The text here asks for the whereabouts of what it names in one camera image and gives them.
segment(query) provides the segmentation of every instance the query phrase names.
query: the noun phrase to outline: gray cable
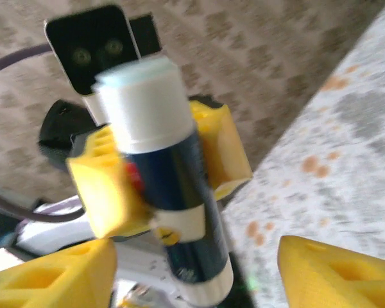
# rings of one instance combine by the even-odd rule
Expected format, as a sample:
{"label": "gray cable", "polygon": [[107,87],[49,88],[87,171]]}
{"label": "gray cable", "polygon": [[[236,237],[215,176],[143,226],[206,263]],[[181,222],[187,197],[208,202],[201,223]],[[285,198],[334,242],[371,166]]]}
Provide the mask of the gray cable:
{"label": "gray cable", "polygon": [[[41,44],[33,47],[28,47],[10,53],[0,58],[0,71],[6,67],[11,66],[14,63],[20,62],[21,60],[30,58],[32,56],[38,56],[43,53],[51,52],[49,44]],[[0,209],[7,213],[10,213],[20,219],[29,219],[35,221],[42,221],[45,223],[64,223],[79,218],[84,214],[84,209],[81,208],[76,212],[63,214],[63,215],[45,215],[40,213],[30,212],[22,207],[18,207],[16,204],[0,196]]]}

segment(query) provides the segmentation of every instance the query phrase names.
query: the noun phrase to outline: camera lens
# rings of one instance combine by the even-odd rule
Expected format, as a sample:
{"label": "camera lens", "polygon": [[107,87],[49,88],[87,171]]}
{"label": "camera lens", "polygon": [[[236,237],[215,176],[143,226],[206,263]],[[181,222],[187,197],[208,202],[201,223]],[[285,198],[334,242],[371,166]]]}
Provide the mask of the camera lens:
{"label": "camera lens", "polygon": [[88,50],[84,48],[77,48],[73,52],[73,61],[75,64],[84,66],[91,62],[91,55]]}
{"label": "camera lens", "polygon": [[121,43],[116,38],[113,38],[105,44],[105,50],[110,55],[119,55],[123,51],[123,43]]}

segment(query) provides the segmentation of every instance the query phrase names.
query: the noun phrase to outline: glue stick cap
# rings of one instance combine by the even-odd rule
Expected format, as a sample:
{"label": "glue stick cap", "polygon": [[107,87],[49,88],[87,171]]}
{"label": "glue stick cap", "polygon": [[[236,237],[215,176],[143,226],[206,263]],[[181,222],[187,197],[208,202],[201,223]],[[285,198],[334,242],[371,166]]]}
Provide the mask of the glue stick cap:
{"label": "glue stick cap", "polygon": [[120,152],[161,150],[194,131],[180,70],[166,56],[119,65],[96,80],[93,89]]}

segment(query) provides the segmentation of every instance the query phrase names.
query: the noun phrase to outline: white marble surface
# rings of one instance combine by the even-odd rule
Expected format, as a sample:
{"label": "white marble surface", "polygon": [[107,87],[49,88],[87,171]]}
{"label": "white marble surface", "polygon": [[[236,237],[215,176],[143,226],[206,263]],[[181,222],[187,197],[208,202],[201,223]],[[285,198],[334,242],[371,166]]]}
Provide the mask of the white marble surface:
{"label": "white marble surface", "polygon": [[385,259],[385,9],[225,218],[259,308],[287,307],[282,235]]}

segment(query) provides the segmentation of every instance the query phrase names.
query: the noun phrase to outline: beige carpet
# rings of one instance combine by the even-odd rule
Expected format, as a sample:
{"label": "beige carpet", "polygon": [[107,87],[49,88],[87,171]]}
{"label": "beige carpet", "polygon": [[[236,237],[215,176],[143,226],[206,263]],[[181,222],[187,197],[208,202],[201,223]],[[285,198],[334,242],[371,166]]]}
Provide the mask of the beige carpet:
{"label": "beige carpet", "polygon": [[[45,41],[43,20],[106,3],[0,0],[0,56]],[[253,167],[371,23],[385,0],[116,0],[153,12],[190,94],[232,109]],[[58,98],[80,100],[52,55],[0,72],[0,186],[60,200],[67,175],[40,157],[37,134]]]}

